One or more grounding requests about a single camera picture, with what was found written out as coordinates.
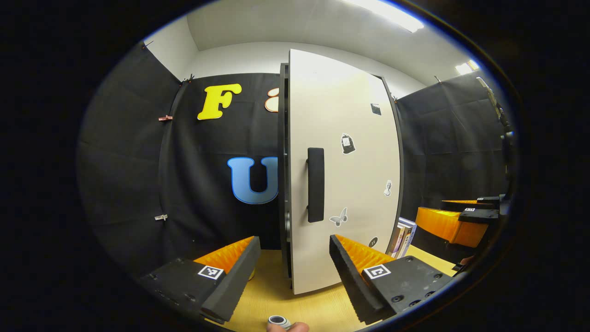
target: black door handle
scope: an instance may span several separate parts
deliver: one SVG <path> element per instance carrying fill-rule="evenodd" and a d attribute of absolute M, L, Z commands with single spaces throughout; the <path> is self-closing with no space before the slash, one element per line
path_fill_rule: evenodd
<path fill-rule="evenodd" d="M 307 221 L 324 220 L 324 149 L 307 148 Z"/>

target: black sticker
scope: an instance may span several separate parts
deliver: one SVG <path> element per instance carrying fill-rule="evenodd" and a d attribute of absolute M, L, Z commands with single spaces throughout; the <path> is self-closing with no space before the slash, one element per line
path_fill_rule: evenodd
<path fill-rule="evenodd" d="M 342 153 L 349 154 L 356 150 L 355 144 L 352 142 L 352 137 L 347 134 L 342 133 L 342 137 L 340 138 L 340 144 L 342 145 Z"/>
<path fill-rule="evenodd" d="M 373 239 L 371 240 L 371 242 L 369 242 L 369 248 L 374 247 L 377 244 L 377 240 L 379 240 L 379 239 L 377 239 L 376 236 L 373 237 Z"/>
<path fill-rule="evenodd" d="M 371 104 L 371 109 L 373 110 L 373 113 L 381 115 L 379 104 Z"/>

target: black fabric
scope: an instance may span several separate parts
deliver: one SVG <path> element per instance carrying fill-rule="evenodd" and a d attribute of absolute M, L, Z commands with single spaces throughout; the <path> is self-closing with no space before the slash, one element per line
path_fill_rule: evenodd
<path fill-rule="evenodd" d="M 238 83 L 218 119 L 197 120 L 208 86 Z M 254 160 L 250 169 L 253 191 L 267 187 L 264 157 L 277 156 L 277 114 L 267 111 L 267 92 L 278 87 L 278 74 L 230 74 L 193 79 L 186 87 L 169 135 L 162 142 L 162 203 L 168 223 L 177 225 L 174 245 L 199 255 L 248 236 L 258 236 L 263 249 L 280 249 L 277 199 L 247 204 L 233 193 L 234 157 Z"/>
<path fill-rule="evenodd" d="M 78 137 L 77 179 L 87 220 L 109 255 L 134 276 L 177 257 L 166 235 L 158 162 L 180 83 L 143 45 L 103 80 Z"/>
<path fill-rule="evenodd" d="M 415 220 L 419 207 L 439 209 L 441 200 L 472 200 L 505 193 L 503 128 L 476 80 L 492 88 L 505 112 L 502 91 L 480 70 L 436 83 L 397 100 L 404 147 L 401 216 Z M 412 244 L 448 261 L 469 254 L 426 232 Z"/>

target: hand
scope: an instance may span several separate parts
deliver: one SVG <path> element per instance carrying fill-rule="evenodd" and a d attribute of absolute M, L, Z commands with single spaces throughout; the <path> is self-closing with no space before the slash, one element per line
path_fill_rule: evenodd
<path fill-rule="evenodd" d="M 267 332 L 286 332 L 284 328 L 278 326 L 277 324 L 268 324 L 266 325 Z M 309 326 L 305 323 L 295 323 L 289 329 L 289 332 L 309 332 Z"/>

